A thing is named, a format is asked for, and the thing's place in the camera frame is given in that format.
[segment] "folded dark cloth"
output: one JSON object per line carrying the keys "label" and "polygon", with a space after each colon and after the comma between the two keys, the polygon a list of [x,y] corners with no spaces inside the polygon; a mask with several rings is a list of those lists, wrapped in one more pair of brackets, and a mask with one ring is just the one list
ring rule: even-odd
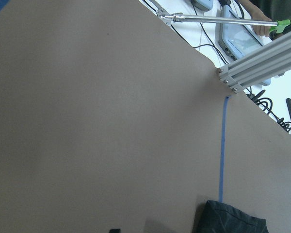
{"label": "folded dark cloth", "polygon": [[195,233],[268,233],[266,220],[214,200],[206,202]]}

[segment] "white surface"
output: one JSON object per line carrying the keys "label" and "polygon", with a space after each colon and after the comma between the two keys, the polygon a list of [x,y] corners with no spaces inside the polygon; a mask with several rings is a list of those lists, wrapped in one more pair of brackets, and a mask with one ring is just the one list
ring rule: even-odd
{"label": "white surface", "polygon": [[[187,15],[195,15],[194,9],[189,0],[157,0],[157,2],[162,7],[164,7],[170,14],[181,12]],[[238,5],[235,3],[234,0],[232,0],[231,8],[234,10],[234,12],[237,12],[239,16],[241,15]],[[201,10],[198,10],[197,8],[195,9],[198,15],[215,17],[220,15],[221,5],[219,1],[215,0],[213,1],[213,9],[208,12],[203,12]],[[250,18],[250,15],[245,10],[244,13],[245,18]],[[204,32],[202,31],[199,23],[174,23],[173,26],[186,39],[186,41],[189,42],[192,47],[210,43],[206,38]],[[218,44],[218,37],[216,36],[218,34],[218,29],[216,29],[217,25],[214,23],[203,23],[203,26],[209,37],[212,39],[216,47],[221,51],[227,61],[230,63],[233,62],[230,57],[225,55],[224,51]],[[264,44],[271,42],[270,38],[265,36],[261,37],[261,39]],[[214,48],[210,46],[203,46],[197,48],[196,50],[200,51],[202,54],[210,58],[216,67],[222,67],[224,65]],[[257,94],[261,90],[265,89],[266,92],[262,97],[268,97],[273,101],[273,112],[279,118],[284,117],[285,121],[290,121],[286,98],[291,98],[291,70],[286,72],[284,76],[271,79],[271,85],[255,85],[252,87],[252,91],[254,94]]]}

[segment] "hand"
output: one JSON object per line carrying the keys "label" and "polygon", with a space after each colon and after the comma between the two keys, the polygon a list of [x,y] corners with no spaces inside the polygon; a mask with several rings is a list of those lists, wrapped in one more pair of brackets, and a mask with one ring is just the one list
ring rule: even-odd
{"label": "hand", "polygon": [[[272,21],[270,18],[266,17],[266,15],[259,8],[256,8],[254,11],[251,12],[251,18],[261,21]],[[271,27],[253,25],[252,28],[257,35],[269,36]]]}

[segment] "green clip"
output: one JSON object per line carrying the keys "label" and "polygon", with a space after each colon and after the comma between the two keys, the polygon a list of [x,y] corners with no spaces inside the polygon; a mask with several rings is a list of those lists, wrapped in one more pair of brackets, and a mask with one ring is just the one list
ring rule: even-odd
{"label": "green clip", "polygon": [[285,30],[285,28],[291,24],[289,19],[286,19],[286,20],[283,20],[283,21],[276,21],[276,22],[278,23],[278,25],[277,26],[272,26],[270,28],[270,32],[277,30],[277,32],[276,32],[277,34],[278,33],[282,33],[283,30]]}

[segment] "blue-gray device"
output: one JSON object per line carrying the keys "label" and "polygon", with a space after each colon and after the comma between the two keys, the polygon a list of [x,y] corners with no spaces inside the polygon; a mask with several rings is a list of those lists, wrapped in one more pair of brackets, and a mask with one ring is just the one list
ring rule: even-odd
{"label": "blue-gray device", "polygon": [[[225,5],[221,10],[221,17],[238,18],[232,9]],[[245,55],[261,48],[263,43],[261,39],[249,29],[241,24],[220,24],[219,45],[224,52],[234,60],[240,59]],[[261,83],[262,85],[271,84],[271,79]]]}
{"label": "blue-gray device", "polygon": [[210,11],[213,7],[213,0],[191,0],[191,3],[202,11]]}

